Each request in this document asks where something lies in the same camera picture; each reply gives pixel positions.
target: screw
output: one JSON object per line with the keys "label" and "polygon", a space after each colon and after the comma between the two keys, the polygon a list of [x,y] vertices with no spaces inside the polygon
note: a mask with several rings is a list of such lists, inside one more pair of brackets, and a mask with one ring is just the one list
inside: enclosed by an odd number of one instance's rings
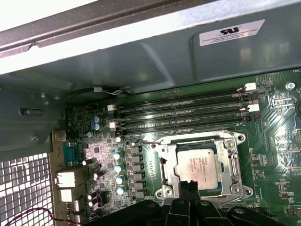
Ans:
{"label": "screw", "polygon": [[33,142],[33,143],[38,142],[39,139],[40,139],[40,138],[39,138],[38,136],[33,136],[33,137],[32,137],[32,142]]}
{"label": "screw", "polygon": [[293,82],[288,82],[286,85],[285,85],[285,88],[287,89],[287,90],[292,90],[292,89],[294,89],[296,87],[296,85],[295,85],[295,83],[293,83]]}
{"label": "screw", "polygon": [[226,148],[233,148],[234,147],[234,143],[233,143],[232,140],[227,140],[224,144],[225,144]]}
{"label": "screw", "polygon": [[245,213],[244,210],[242,210],[242,209],[235,209],[234,211],[239,214]]}
{"label": "screw", "polygon": [[166,147],[163,147],[161,151],[167,153],[168,149]]}
{"label": "screw", "polygon": [[206,201],[201,201],[201,205],[202,205],[202,206],[209,206],[209,203],[206,202]]}
{"label": "screw", "polygon": [[231,187],[231,191],[232,191],[234,194],[238,194],[239,191],[240,191],[240,188],[239,188],[239,186],[237,186],[237,185],[233,185],[233,186]]}
{"label": "screw", "polygon": [[171,188],[166,188],[165,189],[165,193],[168,195],[168,196],[170,196],[170,195],[172,195],[173,194],[173,190],[171,189]]}

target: metal mesh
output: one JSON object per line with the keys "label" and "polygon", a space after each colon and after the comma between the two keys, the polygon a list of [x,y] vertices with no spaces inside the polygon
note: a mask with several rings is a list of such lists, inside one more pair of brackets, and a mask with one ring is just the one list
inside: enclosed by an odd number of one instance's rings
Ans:
{"label": "metal mesh", "polygon": [[[0,222],[24,210],[44,207],[52,212],[52,198],[47,153],[0,162]],[[11,226],[52,226],[47,212],[35,210],[24,214]]]}

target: white label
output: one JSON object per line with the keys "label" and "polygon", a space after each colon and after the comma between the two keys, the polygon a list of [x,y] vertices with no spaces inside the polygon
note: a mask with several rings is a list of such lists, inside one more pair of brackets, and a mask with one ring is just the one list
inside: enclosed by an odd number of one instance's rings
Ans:
{"label": "white label", "polygon": [[246,24],[235,25],[232,27],[226,27],[219,30],[202,33],[199,35],[199,45],[206,46],[222,41],[229,41],[256,35],[264,21],[265,20],[258,20]]}

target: mounting hole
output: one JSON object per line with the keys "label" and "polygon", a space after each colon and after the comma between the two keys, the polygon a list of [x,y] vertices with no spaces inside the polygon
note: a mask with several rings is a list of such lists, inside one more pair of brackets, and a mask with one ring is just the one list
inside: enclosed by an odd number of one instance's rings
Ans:
{"label": "mounting hole", "polygon": [[237,139],[240,140],[240,141],[243,141],[244,140],[244,136],[238,136]]}

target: metal panel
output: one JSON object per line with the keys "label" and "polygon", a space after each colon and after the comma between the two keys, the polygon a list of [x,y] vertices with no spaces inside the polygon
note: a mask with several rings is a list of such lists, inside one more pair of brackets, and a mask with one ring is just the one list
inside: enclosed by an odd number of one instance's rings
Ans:
{"label": "metal panel", "polygon": [[[57,121],[64,118],[61,100],[32,89],[1,85],[0,105],[2,161],[41,153],[47,144],[47,152],[50,151],[49,134]],[[39,109],[43,115],[22,115],[20,108]]]}
{"label": "metal panel", "polygon": [[[59,95],[91,86],[140,93],[298,67],[300,9],[296,0],[216,1],[1,58],[0,71],[12,71],[15,60],[21,69],[66,59],[4,74],[0,82]],[[257,35],[198,44],[202,32],[262,19]]]}
{"label": "metal panel", "polygon": [[131,24],[213,0],[101,0],[0,33],[0,57]]}
{"label": "metal panel", "polygon": [[[30,208],[52,209],[49,161],[47,153],[0,162],[0,224]],[[47,212],[25,214],[11,226],[51,226]]]}

